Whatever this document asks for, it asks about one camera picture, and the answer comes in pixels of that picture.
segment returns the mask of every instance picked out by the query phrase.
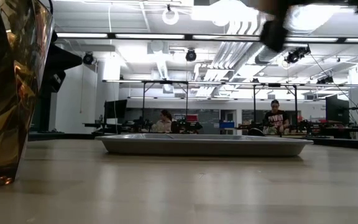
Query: gray tray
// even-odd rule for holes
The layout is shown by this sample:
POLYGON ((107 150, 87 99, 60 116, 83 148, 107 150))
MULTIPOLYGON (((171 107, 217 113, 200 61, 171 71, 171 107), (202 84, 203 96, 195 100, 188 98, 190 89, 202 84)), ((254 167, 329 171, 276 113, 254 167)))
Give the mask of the gray tray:
POLYGON ((122 134, 99 136, 107 151, 170 156, 297 156, 312 141, 204 134, 122 134))

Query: man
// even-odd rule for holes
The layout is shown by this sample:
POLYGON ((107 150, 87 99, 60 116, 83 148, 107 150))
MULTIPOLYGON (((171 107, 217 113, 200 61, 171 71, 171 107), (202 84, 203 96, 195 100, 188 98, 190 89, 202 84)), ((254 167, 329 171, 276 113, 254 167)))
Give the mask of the man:
POLYGON ((277 130, 277 132, 283 134, 284 130, 286 130, 290 122, 288 120, 288 115, 285 111, 279 110, 280 103, 278 100, 273 100, 270 104, 272 110, 265 114, 264 118, 264 132, 270 134, 269 126, 277 130))

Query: white ceiling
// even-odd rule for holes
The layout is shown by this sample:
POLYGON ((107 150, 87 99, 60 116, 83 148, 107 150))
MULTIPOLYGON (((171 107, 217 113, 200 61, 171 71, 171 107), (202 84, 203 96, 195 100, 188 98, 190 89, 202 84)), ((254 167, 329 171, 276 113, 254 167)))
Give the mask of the white ceiling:
MULTIPOLYGON (((146 20, 136 4, 87 4, 83 2, 54 1, 54 18, 57 32, 109 32, 108 10, 111 7, 111 32, 153 32, 153 33, 189 33, 189 34, 224 34, 226 27, 218 27, 211 21, 193 21, 191 7, 181 7, 184 13, 180 13, 180 19, 175 25, 167 25, 162 20, 162 11, 149 11, 163 9, 165 6, 145 6, 146 20)), ((358 37, 358 15, 344 9, 330 18, 324 25, 316 29, 311 35, 358 37)), ((114 45, 121 55, 127 60, 127 66, 122 68, 122 73, 150 73, 157 66, 152 60, 147 60, 147 43, 139 40, 71 40, 71 47, 81 49, 84 46, 114 45)), ((198 58, 213 58, 218 52, 220 42, 186 42, 169 41, 169 46, 195 48, 198 58)), ((358 57, 358 45, 310 45, 313 55, 319 61, 323 69, 328 69, 345 63, 346 60, 358 57), (340 63, 336 62, 337 56, 346 56, 340 63)), ((176 53, 167 62, 169 70, 194 70, 195 63, 186 63, 185 53, 176 53)), ((282 67, 266 67, 263 72, 266 77, 309 77, 321 72, 312 58, 304 58, 294 67, 285 70, 282 67)), ((337 71, 338 75, 344 75, 346 71, 337 71)))

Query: ceiling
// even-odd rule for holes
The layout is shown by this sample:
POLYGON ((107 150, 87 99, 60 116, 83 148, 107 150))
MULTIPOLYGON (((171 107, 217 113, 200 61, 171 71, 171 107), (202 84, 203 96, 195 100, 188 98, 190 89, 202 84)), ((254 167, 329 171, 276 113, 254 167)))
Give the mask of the ceiling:
MULTIPOLYGON (((179 10, 179 20, 174 25, 168 25, 162 20, 165 5, 134 4, 95 4, 72 1, 53 1, 54 18, 57 32, 125 32, 125 33, 180 33, 180 34, 225 34, 229 26, 219 27, 211 21, 194 21, 191 19, 193 1, 183 2, 185 6, 172 8, 179 10)), ((358 15, 352 9, 338 10, 333 16, 309 35, 358 37, 358 15)), ((92 50, 92 47, 115 46, 126 61, 121 67, 124 78, 138 77, 138 74, 150 74, 157 70, 155 60, 147 57, 148 40, 59 40, 68 50, 75 50, 83 54, 83 50, 92 50)), ((193 71, 200 62, 212 61, 219 52, 221 42, 195 41, 167 41, 174 54, 167 60, 169 70, 193 71), (193 48, 197 53, 197 61, 187 62, 186 51, 193 48)), ((286 77, 304 77, 317 75, 323 70, 335 68, 335 77, 346 79, 347 69, 358 62, 358 45, 311 44, 312 55, 319 62, 318 66, 312 57, 300 60, 288 70, 277 66, 263 68, 264 78, 271 77, 284 80, 286 77)))

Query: woman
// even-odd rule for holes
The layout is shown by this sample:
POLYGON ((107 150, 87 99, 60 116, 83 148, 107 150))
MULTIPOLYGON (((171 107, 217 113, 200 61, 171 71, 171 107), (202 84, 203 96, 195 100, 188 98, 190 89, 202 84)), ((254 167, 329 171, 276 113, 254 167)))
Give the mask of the woman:
POLYGON ((270 128, 273 128, 275 131, 283 134, 284 130, 290 126, 288 115, 285 111, 278 109, 280 107, 278 100, 273 100, 270 106, 272 110, 267 112, 264 118, 264 132, 271 134, 270 128))
POLYGON ((172 125, 172 115, 167 110, 162 110, 160 120, 155 124, 154 131, 170 133, 172 125))

